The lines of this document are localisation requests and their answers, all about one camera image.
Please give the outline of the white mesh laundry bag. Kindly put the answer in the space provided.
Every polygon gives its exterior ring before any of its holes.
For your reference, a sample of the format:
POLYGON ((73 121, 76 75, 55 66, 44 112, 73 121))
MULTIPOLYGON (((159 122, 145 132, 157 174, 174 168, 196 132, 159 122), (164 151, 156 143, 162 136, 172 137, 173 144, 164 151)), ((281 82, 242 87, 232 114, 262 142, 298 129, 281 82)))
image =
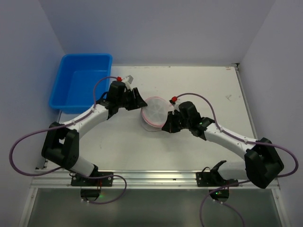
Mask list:
POLYGON ((141 108, 141 125, 150 132, 161 131, 168 112, 172 111, 172 104, 158 96, 152 96, 145 100, 147 106, 141 108))

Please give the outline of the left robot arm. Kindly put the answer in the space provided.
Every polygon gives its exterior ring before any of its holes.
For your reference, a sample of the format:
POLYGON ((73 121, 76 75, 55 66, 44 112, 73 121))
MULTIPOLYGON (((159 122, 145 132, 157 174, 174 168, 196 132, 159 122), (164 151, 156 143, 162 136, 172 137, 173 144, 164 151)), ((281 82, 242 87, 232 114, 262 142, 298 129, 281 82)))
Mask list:
POLYGON ((146 107, 138 89, 131 86, 133 78, 117 77, 109 90, 79 116, 50 125, 42 148, 42 157, 59 167, 88 179, 98 178, 98 167, 80 156, 80 139, 98 124, 114 116, 120 108, 128 111, 146 107))

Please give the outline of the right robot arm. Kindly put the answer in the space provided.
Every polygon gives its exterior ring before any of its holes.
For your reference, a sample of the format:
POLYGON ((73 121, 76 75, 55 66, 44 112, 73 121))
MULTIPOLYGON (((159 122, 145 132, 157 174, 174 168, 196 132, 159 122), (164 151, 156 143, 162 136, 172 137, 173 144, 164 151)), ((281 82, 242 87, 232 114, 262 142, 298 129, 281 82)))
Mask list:
POLYGON ((222 160, 209 172, 200 172, 198 177, 203 181, 222 186, 225 183, 249 180, 255 186, 265 189, 284 169, 284 164, 270 140, 233 135, 232 131, 225 131, 220 125, 216 125, 215 120, 202 117, 190 101, 180 102, 173 98, 170 103, 173 111, 168 112, 162 131, 177 133, 184 129, 189 130, 193 136, 218 144, 242 159, 231 163, 222 160))

